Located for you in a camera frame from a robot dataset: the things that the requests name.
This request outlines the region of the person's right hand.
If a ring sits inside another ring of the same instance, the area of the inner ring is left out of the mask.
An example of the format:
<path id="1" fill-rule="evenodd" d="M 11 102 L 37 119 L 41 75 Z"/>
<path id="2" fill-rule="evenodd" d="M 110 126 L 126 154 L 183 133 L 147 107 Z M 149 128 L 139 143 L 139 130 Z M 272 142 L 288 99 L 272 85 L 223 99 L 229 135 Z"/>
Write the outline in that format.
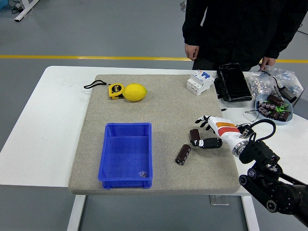
<path id="1" fill-rule="evenodd" d="M 185 43 L 184 50 L 185 50 L 185 54 L 187 58 L 192 61 L 196 61 L 198 53 L 199 53 L 199 48 L 200 48 L 199 46 L 188 45 Z"/>

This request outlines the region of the person's left hand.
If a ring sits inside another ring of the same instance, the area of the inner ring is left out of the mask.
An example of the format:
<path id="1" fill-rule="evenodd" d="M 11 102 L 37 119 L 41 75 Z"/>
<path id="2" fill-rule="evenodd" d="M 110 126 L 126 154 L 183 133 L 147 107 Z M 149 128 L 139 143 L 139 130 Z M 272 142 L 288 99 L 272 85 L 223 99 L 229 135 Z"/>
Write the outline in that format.
<path id="1" fill-rule="evenodd" d="M 263 71 L 263 70 L 265 70 L 265 67 L 267 65 L 273 66 L 273 65 L 275 65 L 275 63 L 276 63 L 275 58 L 269 58 L 269 57 L 264 56 L 261 60 L 261 63 L 259 64 L 259 70 Z"/>

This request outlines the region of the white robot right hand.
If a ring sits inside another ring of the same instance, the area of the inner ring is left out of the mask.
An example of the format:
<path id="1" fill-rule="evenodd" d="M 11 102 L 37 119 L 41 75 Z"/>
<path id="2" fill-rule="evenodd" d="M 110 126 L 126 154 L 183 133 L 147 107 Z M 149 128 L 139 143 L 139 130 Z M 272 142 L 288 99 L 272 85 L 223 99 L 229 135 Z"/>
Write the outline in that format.
<path id="1" fill-rule="evenodd" d="M 202 122 L 201 128 L 207 125 L 206 130 L 212 129 L 218 137 L 206 138 L 204 140 L 191 139 L 191 143 L 195 147 L 215 149 L 220 148 L 223 143 L 226 143 L 232 151 L 237 144 L 245 141 L 245 139 L 241 138 L 238 128 L 229 119 L 204 115 L 195 121 L 196 124 L 200 122 Z"/>

